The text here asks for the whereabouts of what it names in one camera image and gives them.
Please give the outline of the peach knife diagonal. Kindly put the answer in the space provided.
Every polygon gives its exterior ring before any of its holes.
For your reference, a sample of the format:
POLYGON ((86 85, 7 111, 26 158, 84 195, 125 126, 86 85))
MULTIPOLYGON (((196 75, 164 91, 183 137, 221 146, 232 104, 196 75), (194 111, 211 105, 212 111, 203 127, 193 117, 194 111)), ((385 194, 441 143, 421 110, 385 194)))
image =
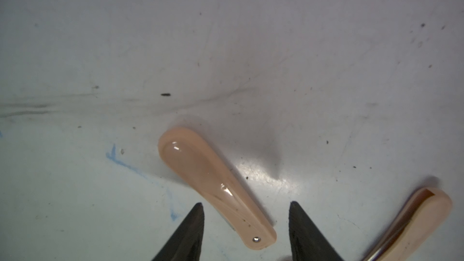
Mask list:
POLYGON ((447 219, 452 208, 453 202, 443 190, 418 189, 365 260, 407 260, 447 219))

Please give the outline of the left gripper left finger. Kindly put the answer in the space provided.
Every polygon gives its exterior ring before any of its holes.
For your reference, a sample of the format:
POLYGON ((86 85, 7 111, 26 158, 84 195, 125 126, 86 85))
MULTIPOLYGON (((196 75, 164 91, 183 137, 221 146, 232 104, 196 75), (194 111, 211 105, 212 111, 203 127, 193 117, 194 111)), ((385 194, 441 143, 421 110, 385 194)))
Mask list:
POLYGON ((204 219, 203 205, 196 203, 152 261, 199 261, 204 219))

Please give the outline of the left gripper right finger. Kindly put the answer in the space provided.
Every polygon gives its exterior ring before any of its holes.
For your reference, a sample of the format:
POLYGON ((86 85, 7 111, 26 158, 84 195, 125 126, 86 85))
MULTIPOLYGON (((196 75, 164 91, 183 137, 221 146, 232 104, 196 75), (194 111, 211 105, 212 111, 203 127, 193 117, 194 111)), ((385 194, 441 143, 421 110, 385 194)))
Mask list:
POLYGON ((296 201, 290 204, 289 236, 293 261, 343 261, 296 201))

